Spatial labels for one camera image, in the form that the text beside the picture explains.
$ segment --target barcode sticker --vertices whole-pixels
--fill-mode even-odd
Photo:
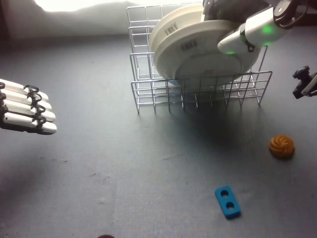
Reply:
[[[168,36],[177,30],[178,30],[178,26],[176,25],[176,22],[174,22],[173,24],[170,25],[170,27],[168,27],[165,30],[165,34]]]
[[[193,40],[193,41],[190,41],[188,43],[183,44],[181,46],[181,48],[182,48],[182,51],[187,51],[187,50],[190,50],[196,46],[197,46],[197,40]]]

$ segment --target dish rack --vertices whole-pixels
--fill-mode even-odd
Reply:
[[[185,105],[189,103],[198,108],[200,103],[213,106],[216,101],[224,101],[228,106],[233,99],[238,99],[242,106],[245,99],[254,98],[260,105],[272,76],[272,71],[261,71],[267,47],[262,49],[262,56],[253,66],[258,67],[258,71],[253,72],[251,68],[247,73],[230,75],[233,81],[224,85],[218,85],[222,78],[219,76],[194,79],[199,81],[199,87],[191,88],[186,81],[193,80],[192,78],[167,80],[156,71],[153,64],[154,53],[149,50],[151,32],[165,15],[189,4],[192,3],[127,8],[132,48],[130,61],[134,77],[131,89],[138,113],[141,106],[153,106],[156,111],[157,105],[167,104],[170,111],[172,104],[181,104],[185,110]],[[206,82],[211,82],[212,78],[215,83],[206,86]]]

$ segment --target white plate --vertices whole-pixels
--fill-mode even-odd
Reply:
[[[253,53],[225,55],[217,49],[218,42],[237,23],[226,20],[213,20],[196,23],[179,29],[166,37],[154,53],[154,66],[165,79],[207,78],[202,87],[215,85],[215,76],[235,75],[248,71],[257,61],[260,49]],[[219,77],[217,84],[233,80]],[[199,86],[199,80],[186,80],[187,86]]]
[[[155,52],[168,35],[183,27],[200,22],[203,10],[201,3],[193,4],[176,9],[163,17],[151,32],[149,40],[151,52]]]

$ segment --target hole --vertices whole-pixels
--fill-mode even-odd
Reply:
[[[233,210],[234,204],[232,202],[227,202],[226,207],[228,210]]]
[[[223,190],[223,191],[221,191],[220,195],[221,195],[221,197],[227,198],[229,196],[229,193],[227,190]]]

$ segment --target blue toy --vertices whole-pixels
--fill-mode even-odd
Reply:
[[[227,219],[240,216],[241,210],[234,194],[229,186],[217,188],[214,192]]]

